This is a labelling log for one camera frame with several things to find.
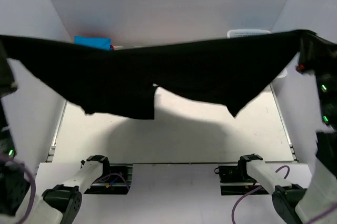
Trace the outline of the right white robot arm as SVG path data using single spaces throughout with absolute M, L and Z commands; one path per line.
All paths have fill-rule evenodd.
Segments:
M 256 183 L 247 195 L 263 189 L 285 223 L 336 223 L 336 52 L 301 53 L 297 71 L 314 74 L 321 120 L 331 128 L 315 134 L 313 171 L 301 179 L 290 166 L 283 165 L 281 173 L 256 154 L 241 156 L 237 168 L 242 178 Z

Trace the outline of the black t shirt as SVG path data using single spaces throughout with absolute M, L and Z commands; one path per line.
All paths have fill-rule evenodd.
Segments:
M 310 30 L 123 50 L 7 35 L 1 42 L 9 58 L 85 113 L 143 120 L 154 118 L 157 88 L 235 116 L 296 54 L 300 71 L 336 68 L 336 44 Z

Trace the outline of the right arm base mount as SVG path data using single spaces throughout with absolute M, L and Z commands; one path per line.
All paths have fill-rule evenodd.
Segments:
M 237 166 L 218 166 L 214 173 L 220 179 L 222 196 L 242 196 L 260 186 L 252 178 L 243 178 Z

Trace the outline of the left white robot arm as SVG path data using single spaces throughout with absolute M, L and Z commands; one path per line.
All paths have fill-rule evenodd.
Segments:
M 72 223 L 82 194 L 107 177 L 110 163 L 102 155 L 90 156 L 67 182 L 36 193 L 33 173 L 15 159 L 16 149 L 4 111 L 1 111 L 1 222 Z

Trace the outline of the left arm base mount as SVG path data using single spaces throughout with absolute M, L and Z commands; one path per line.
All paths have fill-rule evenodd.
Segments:
M 110 165 L 109 176 L 91 185 L 88 195 L 127 195 L 132 183 L 132 165 Z

